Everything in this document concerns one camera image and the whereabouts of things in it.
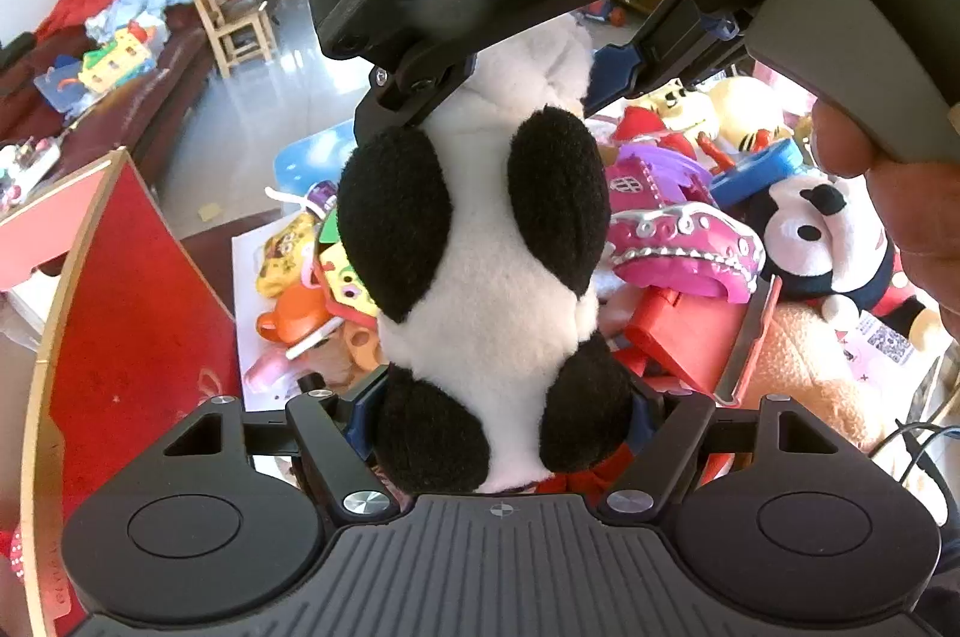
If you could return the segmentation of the person's right hand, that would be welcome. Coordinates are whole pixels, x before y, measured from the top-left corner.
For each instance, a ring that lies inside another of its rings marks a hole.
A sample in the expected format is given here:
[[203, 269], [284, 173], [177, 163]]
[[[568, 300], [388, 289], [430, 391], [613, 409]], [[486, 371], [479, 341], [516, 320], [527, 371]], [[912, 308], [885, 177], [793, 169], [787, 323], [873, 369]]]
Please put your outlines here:
[[843, 110], [817, 101], [814, 149], [828, 172], [866, 176], [875, 210], [900, 247], [908, 278], [939, 304], [947, 332], [958, 339], [960, 305], [960, 172], [957, 164], [890, 160]]

